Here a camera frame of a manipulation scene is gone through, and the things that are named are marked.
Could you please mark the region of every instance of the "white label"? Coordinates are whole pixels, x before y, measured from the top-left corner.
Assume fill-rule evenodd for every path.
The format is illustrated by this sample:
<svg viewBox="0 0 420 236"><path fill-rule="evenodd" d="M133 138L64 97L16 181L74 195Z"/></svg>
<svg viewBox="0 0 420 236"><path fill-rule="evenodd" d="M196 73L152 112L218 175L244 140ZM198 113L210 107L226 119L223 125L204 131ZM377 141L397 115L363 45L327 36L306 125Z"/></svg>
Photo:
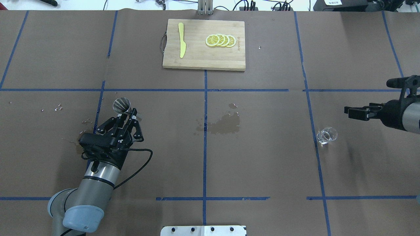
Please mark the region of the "white label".
<svg viewBox="0 0 420 236"><path fill-rule="evenodd" d="M341 3L341 0L324 0L325 4L327 6L337 6L337 5L343 5Z"/></svg>

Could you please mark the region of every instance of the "metal plate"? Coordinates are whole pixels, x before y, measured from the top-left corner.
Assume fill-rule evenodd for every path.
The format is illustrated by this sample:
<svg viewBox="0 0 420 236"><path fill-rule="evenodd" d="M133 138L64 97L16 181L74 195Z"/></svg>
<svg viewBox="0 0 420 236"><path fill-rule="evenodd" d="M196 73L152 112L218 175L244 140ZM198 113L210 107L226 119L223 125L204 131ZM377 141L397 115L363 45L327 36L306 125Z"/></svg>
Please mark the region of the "metal plate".
<svg viewBox="0 0 420 236"><path fill-rule="evenodd" d="M246 226L166 226L160 236L246 236Z"/></svg>

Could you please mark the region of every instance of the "lemon slice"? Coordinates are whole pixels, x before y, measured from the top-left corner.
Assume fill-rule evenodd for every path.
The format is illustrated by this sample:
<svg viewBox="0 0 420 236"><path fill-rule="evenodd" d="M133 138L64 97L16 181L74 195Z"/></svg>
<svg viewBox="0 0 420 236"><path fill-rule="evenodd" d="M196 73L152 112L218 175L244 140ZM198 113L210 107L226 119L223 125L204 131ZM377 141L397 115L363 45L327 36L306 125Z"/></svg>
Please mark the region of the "lemon slice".
<svg viewBox="0 0 420 236"><path fill-rule="evenodd" d="M227 35L223 35L223 37L225 37L226 41L225 41L225 43L224 43L224 44L222 44L222 45L220 45L220 46L221 46L221 47L226 47L226 46L229 44L229 42L230 42L231 40L230 40L230 38L229 38Z"/></svg>
<svg viewBox="0 0 420 236"><path fill-rule="evenodd" d="M207 46L214 47L219 43L220 37L217 34L211 34L206 38Z"/></svg>
<svg viewBox="0 0 420 236"><path fill-rule="evenodd" d="M224 34L217 34L220 38L219 43L217 44L218 46L222 45L225 43L226 38L224 37Z"/></svg>
<svg viewBox="0 0 420 236"><path fill-rule="evenodd" d="M236 44L236 38L233 37L232 35L227 35L227 37L229 38L229 43L226 45L226 47L233 47Z"/></svg>

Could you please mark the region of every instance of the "water spill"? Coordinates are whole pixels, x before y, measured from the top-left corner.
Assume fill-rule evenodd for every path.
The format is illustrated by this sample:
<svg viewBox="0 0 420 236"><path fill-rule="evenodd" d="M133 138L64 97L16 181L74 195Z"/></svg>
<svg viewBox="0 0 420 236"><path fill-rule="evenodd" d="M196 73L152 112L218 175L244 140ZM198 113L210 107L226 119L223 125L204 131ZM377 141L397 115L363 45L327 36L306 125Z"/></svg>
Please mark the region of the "water spill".
<svg viewBox="0 0 420 236"><path fill-rule="evenodd" d="M238 105L236 105L235 103L231 103L231 104L229 104L229 107L231 109L237 109L238 108Z"/></svg>
<svg viewBox="0 0 420 236"><path fill-rule="evenodd" d="M93 121L91 120L91 119L87 119L87 120L85 120L85 121L82 121L81 122L82 124L88 124L88 123L93 123Z"/></svg>
<svg viewBox="0 0 420 236"><path fill-rule="evenodd" d="M225 114L218 121L207 124L207 132L211 134L234 134L239 132L240 118L239 113ZM197 131L204 131L204 128L197 127Z"/></svg>
<svg viewBox="0 0 420 236"><path fill-rule="evenodd" d="M83 153L83 148L80 146L79 142L77 142L77 141L76 142L72 142L70 140L63 139L63 138L61 140L66 141L66 142L68 142L70 144L73 144L74 147L76 148L76 153L77 154L81 155Z"/></svg>
<svg viewBox="0 0 420 236"><path fill-rule="evenodd" d="M90 130L91 128L87 128L87 129L85 129L85 130L82 130L82 131L80 131L80 133L79 134L82 134L82 133L86 133L88 130Z"/></svg>

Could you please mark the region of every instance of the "metal bracket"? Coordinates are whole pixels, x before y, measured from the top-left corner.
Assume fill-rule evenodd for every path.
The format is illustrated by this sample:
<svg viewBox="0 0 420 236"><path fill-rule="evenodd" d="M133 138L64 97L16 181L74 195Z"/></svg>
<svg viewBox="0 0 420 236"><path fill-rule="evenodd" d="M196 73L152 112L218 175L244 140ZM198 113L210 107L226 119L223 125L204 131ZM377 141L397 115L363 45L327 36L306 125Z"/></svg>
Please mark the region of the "metal bracket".
<svg viewBox="0 0 420 236"><path fill-rule="evenodd" d="M213 14L213 0L198 0L199 15L212 15Z"/></svg>
<svg viewBox="0 0 420 236"><path fill-rule="evenodd" d="M246 236L246 226L166 226L160 236Z"/></svg>

